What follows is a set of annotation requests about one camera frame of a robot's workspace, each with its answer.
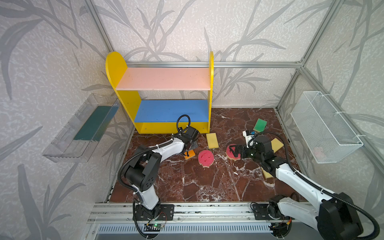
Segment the green top sponge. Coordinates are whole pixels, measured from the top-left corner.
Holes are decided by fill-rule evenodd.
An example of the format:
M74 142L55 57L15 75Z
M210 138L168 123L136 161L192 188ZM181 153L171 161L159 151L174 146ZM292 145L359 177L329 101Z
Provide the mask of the green top sponge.
M260 133L260 132L263 132L265 130L266 126L267 126L267 121L262 120L262 119L258 119L253 130L255 132Z

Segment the orange sponge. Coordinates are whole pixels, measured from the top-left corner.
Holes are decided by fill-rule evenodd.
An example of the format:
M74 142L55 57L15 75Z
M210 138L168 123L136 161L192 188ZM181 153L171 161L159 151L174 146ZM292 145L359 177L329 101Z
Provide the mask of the orange sponge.
M189 151L184 153L185 160L188 160L188 159L193 158L195 156L196 156L196 153L194 150L189 150Z

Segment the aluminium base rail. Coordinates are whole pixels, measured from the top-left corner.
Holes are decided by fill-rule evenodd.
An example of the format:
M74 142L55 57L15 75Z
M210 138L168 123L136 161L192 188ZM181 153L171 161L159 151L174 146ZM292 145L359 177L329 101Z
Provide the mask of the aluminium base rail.
M87 221L89 234L271 233L273 227L293 222L255 220L248 202L186 202L175 205L172 221L137 221L130 203L95 204Z

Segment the pink round sponge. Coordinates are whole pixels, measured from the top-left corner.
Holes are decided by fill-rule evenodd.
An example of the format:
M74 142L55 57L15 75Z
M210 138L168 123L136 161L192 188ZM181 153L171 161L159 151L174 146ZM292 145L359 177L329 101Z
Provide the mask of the pink round sponge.
M198 162L203 168L209 168L214 161L214 154L209 150L203 150L198 155Z
M230 159L230 153L234 154L234 155L237 155L237 154L240 154L240 151L231 151L229 149L229 146L227 146L226 148L226 155L227 155L227 158Z

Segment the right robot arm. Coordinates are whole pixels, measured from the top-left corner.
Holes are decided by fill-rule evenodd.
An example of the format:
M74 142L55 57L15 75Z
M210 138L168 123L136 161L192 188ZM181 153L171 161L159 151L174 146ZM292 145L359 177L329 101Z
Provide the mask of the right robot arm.
M336 194L304 176L293 167L288 154L285 159L277 156L263 133L246 136L245 145L229 145L227 156L253 160L308 201L306 205L277 195L266 208L270 218L298 220L325 240L374 240L379 236L380 226L372 215L356 206L347 194Z

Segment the yellow sponge green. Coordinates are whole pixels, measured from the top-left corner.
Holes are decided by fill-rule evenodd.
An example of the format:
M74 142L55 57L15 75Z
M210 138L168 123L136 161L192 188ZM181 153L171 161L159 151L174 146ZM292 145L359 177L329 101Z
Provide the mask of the yellow sponge green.
M206 134L208 148L217 149L219 147L218 139L216 133Z

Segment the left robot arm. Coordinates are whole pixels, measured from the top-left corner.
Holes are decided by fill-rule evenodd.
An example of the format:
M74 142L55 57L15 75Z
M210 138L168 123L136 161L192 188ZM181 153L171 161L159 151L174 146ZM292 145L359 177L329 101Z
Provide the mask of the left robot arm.
M199 135L197 129L188 126L164 143L138 147L133 156L120 167L118 182L133 191L145 209L153 211L160 205L154 187L160 164L174 155L185 155L193 150L197 146Z

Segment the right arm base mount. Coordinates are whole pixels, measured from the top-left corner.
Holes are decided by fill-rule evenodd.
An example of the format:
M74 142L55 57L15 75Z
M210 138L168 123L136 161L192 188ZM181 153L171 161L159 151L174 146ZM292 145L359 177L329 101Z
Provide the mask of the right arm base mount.
M282 218L281 214L276 212L276 209L269 204L251 202L250 207L255 220L280 220Z

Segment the pink round sponge left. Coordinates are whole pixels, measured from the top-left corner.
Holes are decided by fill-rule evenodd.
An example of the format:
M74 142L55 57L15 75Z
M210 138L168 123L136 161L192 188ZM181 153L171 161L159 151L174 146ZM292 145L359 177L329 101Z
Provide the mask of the pink round sponge left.
M203 168L209 168L214 161L214 154L209 150L203 150L198 155L198 162Z

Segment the yellow shelf pink blue boards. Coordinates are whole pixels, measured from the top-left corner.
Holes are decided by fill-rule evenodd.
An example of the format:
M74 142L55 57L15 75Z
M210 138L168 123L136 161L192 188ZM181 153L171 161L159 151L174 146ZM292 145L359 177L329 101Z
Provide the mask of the yellow shelf pink blue boards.
M111 52L106 74L120 103L140 134L175 134L177 121L200 133L210 132L214 54L205 68L129 68L123 56ZM206 100L143 100L140 91L207 91Z

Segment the yellow sponge near right base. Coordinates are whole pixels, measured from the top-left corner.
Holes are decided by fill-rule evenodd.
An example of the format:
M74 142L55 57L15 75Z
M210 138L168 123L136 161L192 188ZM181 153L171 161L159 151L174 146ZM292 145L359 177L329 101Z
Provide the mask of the yellow sponge near right base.
M273 176L270 173L266 172L264 169L262 169L262 173L265 179L273 178Z

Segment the pink round sponge right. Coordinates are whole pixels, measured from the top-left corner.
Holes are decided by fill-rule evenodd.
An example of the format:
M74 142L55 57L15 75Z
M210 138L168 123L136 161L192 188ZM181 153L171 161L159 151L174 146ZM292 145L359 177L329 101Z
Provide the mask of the pink round sponge right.
M229 146L227 146L226 148L226 155L227 155L227 158L230 159L230 153L234 154L234 155L237 155L237 154L240 154L240 151L231 151L229 149Z

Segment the pink object in basket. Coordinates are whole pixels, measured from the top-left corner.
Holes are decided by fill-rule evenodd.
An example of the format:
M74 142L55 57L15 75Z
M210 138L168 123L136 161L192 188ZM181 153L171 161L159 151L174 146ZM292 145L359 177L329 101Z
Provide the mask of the pink object in basket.
M324 149L322 147L314 147L313 154L318 162L322 162L327 159L327 156L324 153Z

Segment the clear plastic wall bin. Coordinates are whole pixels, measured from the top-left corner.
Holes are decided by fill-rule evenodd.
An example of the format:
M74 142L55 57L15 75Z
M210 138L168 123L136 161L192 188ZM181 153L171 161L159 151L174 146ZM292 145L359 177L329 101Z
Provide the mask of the clear plastic wall bin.
M43 151L54 163L86 163L119 109L116 96L90 94Z

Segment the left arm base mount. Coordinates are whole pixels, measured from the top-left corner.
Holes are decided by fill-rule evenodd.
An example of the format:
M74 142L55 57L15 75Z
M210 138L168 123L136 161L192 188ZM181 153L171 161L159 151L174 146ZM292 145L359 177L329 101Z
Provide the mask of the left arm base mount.
M137 221L172 221L175 213L175 205L158 204L153 210L148 210L143 205L135 206L135 219Z

